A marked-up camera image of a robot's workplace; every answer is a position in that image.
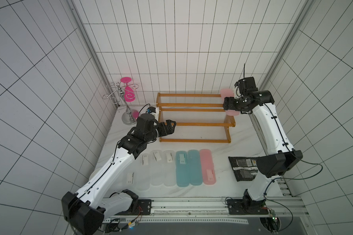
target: label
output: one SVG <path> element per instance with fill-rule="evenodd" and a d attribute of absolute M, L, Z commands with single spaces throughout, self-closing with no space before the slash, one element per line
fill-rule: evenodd
<path fill-rule="evenodd" d="M 162 161 L 162 158 L 161 158 L 161 155 L 160 155 L 159 152 L 153 152 L 153 155 L 154 155 L 154 160 L 155 160 L 156 162 Z"/>
<path fill-rule="evenodd" d="M 133 176 L 134 176 L 134 172 L 130 172 L 127 174 L 127 184 L 133 184 Z"/>
<path fill-rule="evenodd" d="M 208 181 L 215 181 L 215 177 L 214 177 L 215 174 L 213 170 L 207 169 L 207 175 L 208 175 Z"/>
<path fill-rule="evenodd" d="M 179 154 L 179 162 L 180 162 L 180 164 L 185 164 L 186 163 L 186 157 L 184 156 L 183 153 Z"/>
<path fill-rule="evenodd" d="M 147 166 L 149 164 L 148 156 L 143 155 L 143 166 Z"/>
<path fill-rule="evenodd" d="M 174 162 L 174 158 L 173 158 L 173 154 L 171 153 L 167 153 L 166 154 L 166 159 L 167 159 L 167 162 Z"/>

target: marble table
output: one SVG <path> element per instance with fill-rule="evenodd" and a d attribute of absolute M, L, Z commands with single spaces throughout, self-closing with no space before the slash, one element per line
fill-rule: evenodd
<path fill-rule="evenodd" d="M 134 106 L 134 109 L 140 110 L 142 106 Z M 133 126 L 123 124 L 121 118 L 125 112 L 125 107 L 119 107 L 111 129 L 106 138 L 104 147 L 99 156 L 96 169 L 102 167 L 105 162 L 114 153 L 116 143 L 124 137 Z M 154 198 L 154 197 L 242 197 L 245 189 L 249 188 L 251 181 L 237 182 L 230 166 L 229 156 L 243 156 L 243 157 L 257 157 L 264 156 L 264 150 L 252 125 L 248 115 L 241 114 L 235 116 L 235 127 L 230 127 L 231 143 L 167 143 L 159 142 L 148 144 L 143 153 L 150 153 L 153 150 L 173 150 L 188 151 L 190 149 L 210 149 L 212 151 L 213 163 L 215 166 L 216 183 L 214 185 L 189 185 L 185 188 L 178 186 L 166 187 L 151 186 L 147 191 L 138 191 L 135 187 L 123 187 L 120 182 L 114 182 L 108 190 L 106 197 L 110 196 L 115 191 L 123 189 L 132 190 L 140 198 Z M 189 127 L 191 132 L 198 132 L 194 127 Z M 277 183 L 273 183 L 268 189 L 269 197 L 282 197 L 281 190 Z"/>

